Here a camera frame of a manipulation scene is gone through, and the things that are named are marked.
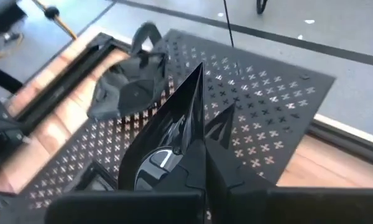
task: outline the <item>metal base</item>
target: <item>metal base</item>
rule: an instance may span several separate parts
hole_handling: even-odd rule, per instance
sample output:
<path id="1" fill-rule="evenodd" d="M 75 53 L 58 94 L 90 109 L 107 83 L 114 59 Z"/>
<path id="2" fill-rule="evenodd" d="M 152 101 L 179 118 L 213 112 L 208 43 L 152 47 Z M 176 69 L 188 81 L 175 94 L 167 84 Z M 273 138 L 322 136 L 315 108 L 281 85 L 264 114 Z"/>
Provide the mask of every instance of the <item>metal base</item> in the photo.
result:
<path id="1" fill-rule="evenodd" d="M 113 49 L 128 52 L 129 47 L 100 34 L 81 54 L 83 59 L 69 66 L 66 72 L 83 77 Z M 94 53 L 86 55 L 92 49 Z M 12 223 L 14 219 L 42 220 L 45 208 L 92 159 L 117 177 L 121 159 L 132 140 L 160 104 L 202 61 L 206 65 L 206 122 L 235 103 L 230 150 L 242 165 L 275 183 L 334 80 L 175 30 L 163 37 L 153 52 L 169 55 L 166 71 L 170 76 L 169 90 L 162 95 L 162 102 L 134 116 L 87 121 L 21 192 L 19 200 L 2 212 L 0 223 Z"/>

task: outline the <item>black cable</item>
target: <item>black cable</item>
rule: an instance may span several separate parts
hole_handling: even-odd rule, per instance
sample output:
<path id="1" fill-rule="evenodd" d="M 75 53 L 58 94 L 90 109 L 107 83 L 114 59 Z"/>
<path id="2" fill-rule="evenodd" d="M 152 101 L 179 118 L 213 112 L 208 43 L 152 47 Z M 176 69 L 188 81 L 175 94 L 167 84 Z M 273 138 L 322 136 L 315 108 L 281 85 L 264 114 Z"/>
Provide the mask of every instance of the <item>black cable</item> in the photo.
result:
<path id="1" fill-rule="evenodd" d="M 224 7 L 225 7 L 226 23 L 228 25 L 229 37 L 231 38 L 231 45 L 232 47 L 235 47 L 234 39 L 232 38 L 231 24 L 229 23 L 229 15 L 228 15 L 228 8 L 226 7 L 226 0 L 224 0 Z"/>
<path id="2" fill-rule="evenodd" d="M 267 5 L 267 1 L 268 0 L 257 0 L 257 13 L 258 13 L 258 15 L 261 15 L 264 12 L 265 7 Z"/>

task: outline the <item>black metal frame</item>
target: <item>black metal frame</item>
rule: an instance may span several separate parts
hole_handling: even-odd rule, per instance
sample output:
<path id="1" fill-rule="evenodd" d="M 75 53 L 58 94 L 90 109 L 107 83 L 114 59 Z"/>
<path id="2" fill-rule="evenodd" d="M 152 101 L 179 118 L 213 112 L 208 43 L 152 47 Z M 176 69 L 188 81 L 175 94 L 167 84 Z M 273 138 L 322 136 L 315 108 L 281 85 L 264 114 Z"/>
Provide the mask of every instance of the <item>black metal frame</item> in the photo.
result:
<path id="1" fill-rule="evenodd" d="M 16 121 L 24 126 L 24 133 L 30 134 L 114 49 L 129 52 L 131 45 L 116 40 L 110 35 L 98 34 L 87 48 L 16 116 Z M 318 120 L 312 122 L 308 133 L 373 164 L 373 142 Z M 0 162 L 14 151 L 15 149 L 6 149 L 6 152 L 2 153 Z"/>

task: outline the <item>floor stripe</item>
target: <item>floor stripe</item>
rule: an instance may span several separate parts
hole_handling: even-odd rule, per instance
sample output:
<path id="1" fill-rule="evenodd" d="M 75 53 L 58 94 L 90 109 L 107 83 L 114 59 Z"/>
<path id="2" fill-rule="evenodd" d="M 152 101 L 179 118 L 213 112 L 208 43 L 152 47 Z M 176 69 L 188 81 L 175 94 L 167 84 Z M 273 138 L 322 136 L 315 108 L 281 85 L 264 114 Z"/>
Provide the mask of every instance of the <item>floor stripe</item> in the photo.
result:
<path id="1" fill-rule="evenodd" d="M 141 3 L 132 2 L 128 0 L 115 0 L 115 1 L 118 2 L 119 4 L 124 4 L 124 5 L 131 6 L 131 7 L 137 7 L 139 9 L 145 9 L 145 10 L 149 10 L 153 12 L 158 12 L 161 14 L 166 14 L 168 16 L 175 16 L 175 17 L 179 17 L 182 19 L 188 19 L 194 22 L 204 23 L 210 26 L 228 29 L 228 25 L 226 22 L 221 22 L 221 21 L 217 21 L 214 19 L 208 19 L 208 18 L 201 17 L 201 16 L 196 16 L 196 15 L 187 14 L 184 12 L 179 12 L 179 11 L 174 11 L 174 10 L 169 10 L 169 9 L 164 9 L 161 7 L 151 6 L 148 4 L 141 4 Z M 254 37 L 272 40 L 278 43 L 287 44 L 287 45 L 291 45 L 294 47 L 299 47 L 301 49 L 312 50 L 312 51 L 323 53 L 326 55 L 344 58 L 347 60 L 352 60 L 355 62 L 367 64 L 367 65 L 373 65 L 373 55 L 367 55 L 367 54 L 362 54 L 362 53 L 358 53 L 358 52 L 354 52 L 350 50 L 339 49 L 337 47 L 330 47 L 330 46 L 323 45 L 323 44 L 316 44 L 316 43 L 305 41 L 305 40 L 298 40 L 292 37 L 286 37 L 283 35 L 278 35 L 278 34 L 266 32 L 266 31 L 262 31 L 262 30 L 239 26 L 236 24 L 231 24 L 231 29 L 232 31 L 235 31 L 235 32 L 240 32 L 240 33 L 251 35 Z"/>

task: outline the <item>cable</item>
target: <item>cable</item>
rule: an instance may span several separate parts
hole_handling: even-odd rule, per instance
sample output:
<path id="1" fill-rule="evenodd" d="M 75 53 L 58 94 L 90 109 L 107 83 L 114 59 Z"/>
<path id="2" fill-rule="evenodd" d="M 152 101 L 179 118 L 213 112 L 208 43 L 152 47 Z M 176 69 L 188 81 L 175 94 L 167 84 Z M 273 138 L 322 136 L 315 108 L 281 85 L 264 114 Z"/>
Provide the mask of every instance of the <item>cable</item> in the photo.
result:
<path id="1" fill-rule="evenodd" d="M 257 13 L 258 13 L 258 15 L 261 15 L 264 12 L 265 7 L 267 5 L 267 1 L 268 0 L 263 0 L 263 2 L 261 4 L 261 0 L 257 0 Z"/>
<path id="2" fill-rule="evenodd" d="M 43 10 L 44 15 L 47 19 L 53 20 L 56 23 L 56 25 L 59 26 L 62 30 L 64 30 L 69 36 L 71 36 L 73 40 L 77 39 L 77 35 L 60 19 L 59 10 L 56 7 L 47 7 L 39 0 L 32 1 L 37 5 L 37 7 Z"/>
<path id="3" fill-rule="evenodd" d="M 23 34 L 19 34 L 19 37 L 17 39 L 17 44 L 15 47 L 7 50 L 7 51 L 0 51 L 0 58 L 3 58 L 3 57 L 6 57 L 8 55 L 11 55 L 13 54 L 16 50 L 18 50 L 19 46 L 21 45 L 22 41 L 24 40 L 24 35 Z"/>
<path id="4" fill-rule="evenodd" d="M 224 7 L 225 7 L 226 23 L 228 25 L 229 37 L 231 38 L 231 45 L 232 45 L 232 48 L 235 48 L 234 39 L 232 37 L 231 24 L 229 23 L 229 15 L 228 15 L 228 8 L 226 7 L 226 0 L 224 0 Z"/>

